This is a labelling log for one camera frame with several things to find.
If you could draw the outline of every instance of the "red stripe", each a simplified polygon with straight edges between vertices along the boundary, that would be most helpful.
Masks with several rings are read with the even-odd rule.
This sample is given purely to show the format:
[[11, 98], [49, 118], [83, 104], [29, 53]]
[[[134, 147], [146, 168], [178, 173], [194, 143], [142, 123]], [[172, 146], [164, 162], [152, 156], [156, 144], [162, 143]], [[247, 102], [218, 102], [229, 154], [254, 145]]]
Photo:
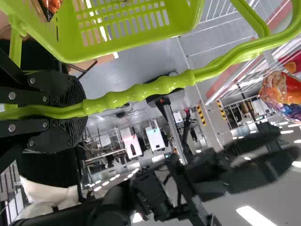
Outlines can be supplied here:
[[[279, 10], [286, 4], [287, 0], [284, 0], [280, 6], [275, 10], [274, 13], [269, 17], [269, 19], [266, 21], [266, 23], [271, 20], [274, 15], [279, 12]], [[292, 11], [292, 4], [291, 2], [288, 2], [283, 9], [277, 14], [277, 16], [270, 22], [269, 28], [271, 31], [273, 31], [279, 23]], [[256, 63], [259, 62], [259, 60], [262, 59], [262, 56], [258, 57], [248, 68], [246, 68], [243, 73], [236, 79], [239, 80], [242, 76], [245, 75], [245, 73], [250, 70]], [[210, 89], [206, 93], [206, 97], [211, 97], [218, 89], [223, 85], [223, 83], [230, 78], [230, 76], [239, 68], [240, 64], [232, 65], [229, 67], [226, 71], [224, 71], [222, 74], [219, 75], [218, 80], [210, 87]], [[222, 93], [226, 92], [234, 83], [231, 83]]]

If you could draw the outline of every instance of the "shopping basket handle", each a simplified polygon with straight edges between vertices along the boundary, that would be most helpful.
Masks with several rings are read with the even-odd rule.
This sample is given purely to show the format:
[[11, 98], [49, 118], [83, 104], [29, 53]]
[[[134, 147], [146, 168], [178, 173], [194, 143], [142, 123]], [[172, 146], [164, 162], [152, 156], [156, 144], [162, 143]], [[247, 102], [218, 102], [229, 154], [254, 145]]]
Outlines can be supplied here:
[[292, 40], [301, 33], [301, 1], [291, 0], [293, 4], [293, 17], [290, 25], [284, 31], [270, 35], [269, 31], [262, 24], [262, 20], [256, 16], [252, 8], [243, 4], [244, 0], [231, 0], [246, 20], [253, 26], [259, 38], [240, 44], [228, 53], [209, 63], [207, 66], [187, 70], [175, 77], [160, 77], [149, 84], [136, 84], [122, 92], [109, 92], [101, 98], [95, 100], [84, 100], [83, 103], [56, 108], [42, 105], [31, 105], [19, 107], [7, 112], [0, 113], [0, 120], [19, 119], [31, 115], [44, 115], [57, 119], [68, 119], [72, 117], [83, 117], [93, 113], [101, 113], [105, 109], [121, 107], [127, 102], [142, 101], [154, 94], [168, 94], [176, 88], [193, 86], [196, 82], [218, 76], [231, 65], [242, 62], [250, 57], [257, 56], [263, 51], [279, 47]]
[[202, 82], [204, 80], [213, 78], [224, 72], [231, 65], [246, 60], [251, 60], [266, 50], [277, 48], [289, 42], [301, 33], [300, 0], [291, 0], [293, 4], [293, 17], [290, 25], [284, 31], [277, 34], [269, 34], [269, 32], [267, 32], [266, 28], [264, 28], [263, 24], [260, 22], [259, 16], [255, 16], [253, 19], [250, 17], [256, 15], [256, 13], [247, 4], [242, 4], [244, 0], [231, 0], [231, 2], [233, 5], [238, 6], [238, 10], [241, 12], [242, 16], [245, 16], [246, 20], [251, 23], [251, 26], [256, 30], [256, 32], [258, 32], [258, 36], [260, 38], [242, 43], [230, 50], [225, 55], [213, 60], [207, 66], [193, 70], [196, 82]]

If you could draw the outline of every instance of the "bolt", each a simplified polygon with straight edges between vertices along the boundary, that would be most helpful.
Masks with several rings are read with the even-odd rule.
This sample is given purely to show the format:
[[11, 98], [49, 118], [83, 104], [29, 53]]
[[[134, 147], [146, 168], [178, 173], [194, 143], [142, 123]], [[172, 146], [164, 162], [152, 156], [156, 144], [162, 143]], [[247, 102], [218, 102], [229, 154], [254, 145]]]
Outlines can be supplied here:
[[29, 142], [29, 146], [30, 146], [30, 147], [33, 147], [34, 144], [35, 144], [35, 143], [34, 143], [34, 140], [31, 140], [31, 141]]
[[14, 132], [16, 130], [16, 126], [14, 124], [11, 124], [9, 127], [8, 127], [8, 130], [9, 132]]
[[30, 78], [29, 81], [31, 84], [34, 84], [34, 83], [36, 83], [36, 78]]
[[17, 94], [15, 92], [10, 92], [8, 95], [9, 99], [11, 99], [11, 100], [14, 100], [16, 98], [16, 96], [17, 96]]
[[52, 125], [53, 125], [54, 128], [57, 127], [58, 126], [58, 121], [54, 121]]

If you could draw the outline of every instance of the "metal railing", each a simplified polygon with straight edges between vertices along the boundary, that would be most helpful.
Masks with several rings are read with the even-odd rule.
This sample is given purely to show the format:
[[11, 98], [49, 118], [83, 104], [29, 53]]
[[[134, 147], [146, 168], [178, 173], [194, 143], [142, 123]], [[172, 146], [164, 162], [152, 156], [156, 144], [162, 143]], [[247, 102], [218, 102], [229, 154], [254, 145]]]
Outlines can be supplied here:
[[10, 225], [28, 204], [16, 162], [13, 162], [0, 175], [0, 226]]

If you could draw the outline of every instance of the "metal frame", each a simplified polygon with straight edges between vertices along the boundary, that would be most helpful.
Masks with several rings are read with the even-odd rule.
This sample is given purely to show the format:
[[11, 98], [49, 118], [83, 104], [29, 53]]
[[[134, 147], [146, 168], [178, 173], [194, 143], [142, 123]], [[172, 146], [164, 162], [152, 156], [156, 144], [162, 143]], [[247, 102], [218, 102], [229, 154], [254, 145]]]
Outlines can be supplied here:
[[[7, 204], [5, 205], [4, 208], [0, 209], [0, 219], [3, 220], [2, 217], [6, 217], [8, 225], [13, 222], [15, 220], [12, 219], [12, 213], [11, 213], [11, 209], [10, 209], [10, 205], [9, 203], [11, 201], [14, 201], [15, 204], [15, 209], [16, 209], [16, 217], [21, 213], [22, 210], [18, 209], [17, 206], [17, 202], [16, 202], [16, 195], [21, 192], [21, 196], [22, 196], [22, 203], [23, 203], [23, 207], [25, 207], [28, 203], [28, 200], [26, 198], [26, 195], [24, 193], [23, 187], [21, 186], [20, 183], [20, 177], [17, 174], [17, 167], [16, 167], [16, 163], [12, 163], [11, 165], [9, 165], [9, 167], [7, 168], [9, 173], [4, 171], [3, 173], [0, 174], [0, 198], [1, 198], [1, 193], [5, 193], [6, 192], [6, 200], [1, 200], [1, 202], [7, 202]], [[13, 198], [10, 198], [10, 193], [14, 193]]]

